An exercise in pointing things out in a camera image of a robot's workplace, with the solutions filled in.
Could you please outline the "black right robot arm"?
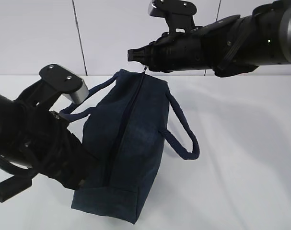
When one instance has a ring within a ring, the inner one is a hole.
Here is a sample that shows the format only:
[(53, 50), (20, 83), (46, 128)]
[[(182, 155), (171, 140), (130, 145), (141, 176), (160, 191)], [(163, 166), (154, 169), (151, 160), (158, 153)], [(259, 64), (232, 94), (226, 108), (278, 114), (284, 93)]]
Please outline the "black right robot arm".
[(196, 26), (196, 6), (184, 0), (153, 0), (152, 17), (164, 18), (168, 31), (148, 45), (130, 49), (128, 61), (152, 72), (210, 69), (218, 77), (249, 73), (260, 66), (291, 65), (291, 0), (256, 7)]

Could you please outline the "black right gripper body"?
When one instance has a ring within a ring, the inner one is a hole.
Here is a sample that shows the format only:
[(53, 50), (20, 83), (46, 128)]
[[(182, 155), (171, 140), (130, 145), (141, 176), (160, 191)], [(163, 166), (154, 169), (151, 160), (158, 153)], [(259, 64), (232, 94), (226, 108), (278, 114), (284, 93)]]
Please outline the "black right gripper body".
[(204, 70), (208, 68), (199, 38), (191, 34), (161, 36), (146, 51), (145, 65), (154, 72)]

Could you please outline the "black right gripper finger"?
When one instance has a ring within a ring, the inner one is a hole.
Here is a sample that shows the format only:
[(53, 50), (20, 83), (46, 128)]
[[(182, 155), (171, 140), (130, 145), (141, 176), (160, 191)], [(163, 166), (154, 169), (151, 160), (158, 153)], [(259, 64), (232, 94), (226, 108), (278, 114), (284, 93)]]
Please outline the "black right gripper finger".
[(142, 65), (149, 65), (150, 60), (151, 48), (149, 46), (128, 50), (128, 62), (135, 61)]

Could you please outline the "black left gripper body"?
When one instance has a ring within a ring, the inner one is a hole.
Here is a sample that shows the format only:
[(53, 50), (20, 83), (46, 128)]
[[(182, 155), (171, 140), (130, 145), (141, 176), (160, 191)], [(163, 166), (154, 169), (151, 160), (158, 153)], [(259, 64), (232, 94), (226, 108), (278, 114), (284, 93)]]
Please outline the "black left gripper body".
[(23, 124), (18, 163), (67, 189), (79, 189), (97, 158), (67, 129), (68, 124), (51, 112), (29, 115)]

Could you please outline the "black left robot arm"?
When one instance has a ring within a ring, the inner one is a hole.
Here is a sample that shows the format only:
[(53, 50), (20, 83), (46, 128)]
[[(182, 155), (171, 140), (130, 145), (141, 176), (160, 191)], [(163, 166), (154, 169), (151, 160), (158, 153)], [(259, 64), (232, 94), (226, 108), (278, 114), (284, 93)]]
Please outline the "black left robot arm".
[(0, 95), (0, 168), (22, 177), (42, 174), (65, 188), (79, 189), (97, 158), (68, 124), (47, 109)]

